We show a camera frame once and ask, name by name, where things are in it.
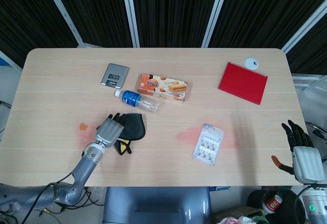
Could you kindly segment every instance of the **pill blister pack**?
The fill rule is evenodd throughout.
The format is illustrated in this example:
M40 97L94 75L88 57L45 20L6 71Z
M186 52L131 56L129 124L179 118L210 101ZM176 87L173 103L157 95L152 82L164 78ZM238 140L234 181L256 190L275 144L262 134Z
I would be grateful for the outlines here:
M222 129L205 123L194 148L193 158L214 166L224 134Z

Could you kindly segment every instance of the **snack package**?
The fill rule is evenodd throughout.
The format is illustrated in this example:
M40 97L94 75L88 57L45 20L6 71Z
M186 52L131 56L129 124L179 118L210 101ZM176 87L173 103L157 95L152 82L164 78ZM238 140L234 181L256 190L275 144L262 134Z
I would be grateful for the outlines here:
M141 94L184 102L188 84L184 81L142 73L137 90Z

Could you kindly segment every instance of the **robotic arm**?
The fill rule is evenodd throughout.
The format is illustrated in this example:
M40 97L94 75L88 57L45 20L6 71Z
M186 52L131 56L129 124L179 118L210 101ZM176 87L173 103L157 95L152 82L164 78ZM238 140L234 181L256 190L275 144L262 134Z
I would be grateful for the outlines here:
M123 131L125 122L124 114L120 116L117 113L113 118L110 114L98 127L96 142L90 144L72 171L73 184L61 181L50 183L46 187L13 187L0 184L0 210L9 206L13 212L24 212L30 210L33 204L33 208L40 209L47 207L53 201L64 205L74 205L80 199L86 181L104 155L105 148L115 144Z
M327 224L327 196L321 189L327 185L319 184L325 179L320 153L300 126L290 120L288 124L290 127L284 123L282 127L290 145L293 167L283 165L276 156L271 156L272 161L279 169L294 175L299 182L306 185L298 197L303 194L303 203L310 223Z

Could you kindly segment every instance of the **bottle label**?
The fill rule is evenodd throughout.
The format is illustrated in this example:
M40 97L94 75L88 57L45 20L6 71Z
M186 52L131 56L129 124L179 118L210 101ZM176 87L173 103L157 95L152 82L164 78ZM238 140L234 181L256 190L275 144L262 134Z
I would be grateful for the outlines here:
M136 107L136 102L140 96L140 94L126 90L123 94L122 101L128 105Z

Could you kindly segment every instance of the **black curtain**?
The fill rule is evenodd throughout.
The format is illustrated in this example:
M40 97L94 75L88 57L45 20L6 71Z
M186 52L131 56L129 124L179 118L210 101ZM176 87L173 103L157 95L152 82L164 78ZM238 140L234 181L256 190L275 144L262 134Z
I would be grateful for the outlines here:
M78 44L52 0L0 0L0 50L20 67L29 51Z
M209 47L282 48L324 0L225 0Z
M85 43L133 47L124 0L62 0Z
M327 15L286 54L293 73L327 74Z
M134 0L141 47L201 47L215 0Z

